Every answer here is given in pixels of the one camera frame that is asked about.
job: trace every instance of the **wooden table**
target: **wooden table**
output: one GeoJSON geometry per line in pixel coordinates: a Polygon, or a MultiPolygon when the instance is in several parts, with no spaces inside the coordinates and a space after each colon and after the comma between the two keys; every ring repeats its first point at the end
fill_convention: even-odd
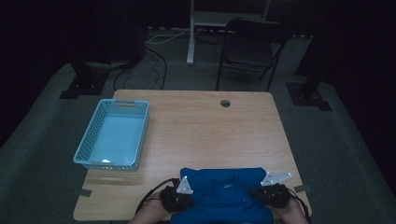
{"type": "Polygon", "coordinates": [[[303,184],[268,92],[122,90],[114,98],[149,101],[140,164],[135,172],[89,170],[83,188],[92,194],[79,196],[76,220],[129,220],[151,189],[184,167],[262,167],[291,172],[289,188],[303,184]]]}

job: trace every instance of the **gray carpet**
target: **gray carpet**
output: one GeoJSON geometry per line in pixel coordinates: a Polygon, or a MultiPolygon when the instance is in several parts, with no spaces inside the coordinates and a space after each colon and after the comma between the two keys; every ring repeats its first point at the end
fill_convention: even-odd
{"type": "MultiPolygon", "coordinates": [[[[311,188],[307,195],[313,223],[396,223],[395,197],[334,88],[324,83],[318,87],[332,112],[292,104],[285,83],[304,82],[294,72],[308,44],[305,38],[294,38],[285,47],[270,92],[303,182],[311,188]]],[[[220,45],[197,41],[194,66],[186,65],[187,38],[147,46],[166,60],[165,90],[215,89],[220,45]]],[[[158,90],[163,72],[162,60],[148,51],[137,67],[117,78],[116,88],[158,90]]],[[[241,73],[224,70],[220,90],[264,90],[266,79],[258,82],[259,74],[241,73]]],[[[86,170],[72,159],[98,101],[112,97],[116,75],[110,75],[101,95],[61,100],[74,71],[65,64],[54,74],[0,150],[0,223],[78,223],[73,219],[78,199],[73,190],[81,188],[86,170]]]]}

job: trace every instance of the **black stand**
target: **black stand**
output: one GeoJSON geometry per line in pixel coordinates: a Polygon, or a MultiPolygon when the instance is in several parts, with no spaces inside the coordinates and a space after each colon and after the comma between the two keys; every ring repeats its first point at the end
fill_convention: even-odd
{"type": "Polygon", "coordinates": [[[105,86],[108,73],[93,74],[84,62],[72,62],[76,76],[60,99],[77,99],[79,95],[100,95],[105,86]]]}
{"type": "Polygon", "coordinates": [[[308,77],[305,83],[287,82],[286,86],[294,105],[317,106],[321,111],[332,111],[329,103],[324,101],[318,92],[320,80],[308,77]]]}

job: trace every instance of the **plastic basket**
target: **plastic basket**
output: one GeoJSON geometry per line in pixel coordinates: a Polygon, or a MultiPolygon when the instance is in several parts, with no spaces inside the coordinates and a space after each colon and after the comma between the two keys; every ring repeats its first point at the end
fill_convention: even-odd
{"type": "Polygon", "coordinates": [[[149,123],[149,102],[101,100],[73,161],[88,169],[136,170],[149,123]]]}

